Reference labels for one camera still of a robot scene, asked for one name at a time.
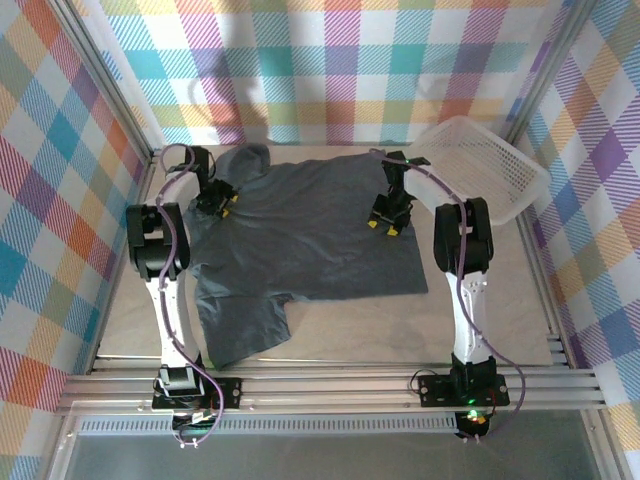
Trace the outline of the dark grey t-shirt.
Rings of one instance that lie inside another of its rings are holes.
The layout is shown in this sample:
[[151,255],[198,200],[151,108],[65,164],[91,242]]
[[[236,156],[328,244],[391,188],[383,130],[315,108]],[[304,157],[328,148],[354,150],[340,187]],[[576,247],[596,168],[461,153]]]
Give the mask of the dark grey t-shirt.
[[238,200],[227,215],[203,199],[184,216],[195,304],[211,363],[222,368],[287,341],[290,301],[427,292],[415,231],[369,227],[387,188],[370,154],[273,164],[253,143],[221,155],[214,180]]

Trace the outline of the wide aluminium base rail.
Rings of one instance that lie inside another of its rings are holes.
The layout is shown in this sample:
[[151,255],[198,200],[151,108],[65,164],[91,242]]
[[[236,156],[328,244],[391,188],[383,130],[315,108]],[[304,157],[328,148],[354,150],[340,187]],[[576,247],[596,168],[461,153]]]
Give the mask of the wide aluminium base rail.
[[[421,410],[419,397],[399,377],[250,378],[242,382],[237,413],[398,413]],[[603,409],[594,375],[535,375],[526,383],[524,410]],[[57,412],[144,413],[152,410],[149,379],[74,377]]]

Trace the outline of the right aluminium frame post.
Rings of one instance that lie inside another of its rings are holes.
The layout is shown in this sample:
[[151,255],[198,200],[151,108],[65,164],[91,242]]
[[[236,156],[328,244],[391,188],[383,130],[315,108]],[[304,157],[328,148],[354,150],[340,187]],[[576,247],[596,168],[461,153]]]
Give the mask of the right aluminium frame post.
[[507,115],[501,136],[515,145],[526,132],[535,111],[550,89],[553,80],[576,42],[599,0],[563,0],[527,73],[522,87]]

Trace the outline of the narrow aluminium table rail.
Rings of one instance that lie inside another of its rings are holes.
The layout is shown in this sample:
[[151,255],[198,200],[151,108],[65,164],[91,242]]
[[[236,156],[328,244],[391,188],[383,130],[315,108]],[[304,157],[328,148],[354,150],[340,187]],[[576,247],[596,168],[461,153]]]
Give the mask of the narrow aluminium table rail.
[[[91,367],[91,372],[116,372],[145,370],[157,372],[161,367],[161,359],[155,356],[98,356]],[[266,373],[268,370],[283,370],[310,373],[315,370],[402,370],[414,372],[418,369],[434,371],[448,371],[449,364],[419,364],[407,362],[355,362],[328,360],[278,360],[278,359],[249,359],[223,367],[221,372],[231,376],[248,376],[248,371],[257,370]]]

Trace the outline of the white perforated plastic basket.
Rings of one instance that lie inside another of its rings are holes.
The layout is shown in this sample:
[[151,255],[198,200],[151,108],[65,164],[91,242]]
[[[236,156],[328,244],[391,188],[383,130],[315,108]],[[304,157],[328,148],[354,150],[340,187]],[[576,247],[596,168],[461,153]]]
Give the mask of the white perforated plastic basket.
[[493,226],[515,219],[549,186],[536,161],[465,116],[422,133],[404,150],[422,157],[429,170],[462,198],[483,198]]

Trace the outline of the left aluminium frame post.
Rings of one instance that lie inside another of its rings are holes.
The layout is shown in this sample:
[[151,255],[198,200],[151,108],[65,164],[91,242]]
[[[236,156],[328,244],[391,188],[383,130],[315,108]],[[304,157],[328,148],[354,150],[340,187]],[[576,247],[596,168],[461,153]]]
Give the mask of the left aluminium frame post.
[[103,95],[109,109],[120,123],[133,150],[147,164],[150,164],[154,149],[135,119],[133,111],[72,0],[46,0],[46,2]]

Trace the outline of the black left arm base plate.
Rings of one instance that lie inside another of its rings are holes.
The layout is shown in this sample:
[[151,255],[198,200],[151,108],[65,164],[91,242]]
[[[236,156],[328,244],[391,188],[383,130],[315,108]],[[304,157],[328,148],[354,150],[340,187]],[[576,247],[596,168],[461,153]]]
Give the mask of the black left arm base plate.
[[220,398],[224,399],[225,409],[239,409],[242,396],[242,381],[240,378],[216,378],[215,381],[222,391],[218,390],[207,380],[199,382],[198,386],[166,387],[159,378],[154,380],[151,408],[153,410],[199,410],[218,409]]

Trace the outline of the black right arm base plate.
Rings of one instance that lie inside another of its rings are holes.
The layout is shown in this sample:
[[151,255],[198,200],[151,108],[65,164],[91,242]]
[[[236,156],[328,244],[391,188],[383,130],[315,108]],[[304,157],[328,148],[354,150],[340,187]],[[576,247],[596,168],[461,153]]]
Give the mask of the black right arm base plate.
[[505,377],[497,375],[488,385],[464,390],[450,375],[422,375],[417,378],[422,407],[508,406],[510,397]]

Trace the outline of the aluminium frame post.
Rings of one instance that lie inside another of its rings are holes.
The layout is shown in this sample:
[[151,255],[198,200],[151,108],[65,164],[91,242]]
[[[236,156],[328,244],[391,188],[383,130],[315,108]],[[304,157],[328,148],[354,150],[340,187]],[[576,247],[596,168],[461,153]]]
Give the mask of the aluminium frame post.
[[72,0],[46,0],[46,2],[103,95],[109,109],[120,123],[133,150],[147,164],[150,164],[154,149],[135,119],[133,111]]
[[535,111],[550,89],[553,80],[576,42],[599,0],[563,0],[527,73],[522,87],[507,115],[501,136],[515,145],[526,132]]

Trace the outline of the left aluminium side rail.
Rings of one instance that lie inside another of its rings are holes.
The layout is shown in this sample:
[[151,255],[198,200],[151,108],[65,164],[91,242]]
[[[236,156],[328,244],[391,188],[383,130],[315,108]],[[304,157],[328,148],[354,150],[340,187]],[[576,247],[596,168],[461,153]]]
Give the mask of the left aluminium side rail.
[[[158,153],[158,149],[152,150],[144,160],[141,180],[133,200],[134,204],[142,203],[146,199],[146,195],[149,192],[155,174],[155,160],[157,159]],[[106,297],[102,305],[101,315],[96,322],[94,337],[90,343],[86,361],[84,362],[81,370],[81,373],[84,375],[89,375],[93,371],[95,361],[99,355],[100,347],[103,344],[104,333],[108,326],[113,305],[116,303],[116,297],[121,284],[122,275],[127,269],[129,269],[128,246],[126,244],[126,240],[123,240],[123,244],[119,250],[119,256],[117,257],[117,263],[113,270],[112,279],[110,280],[108,288],[105,290]]]

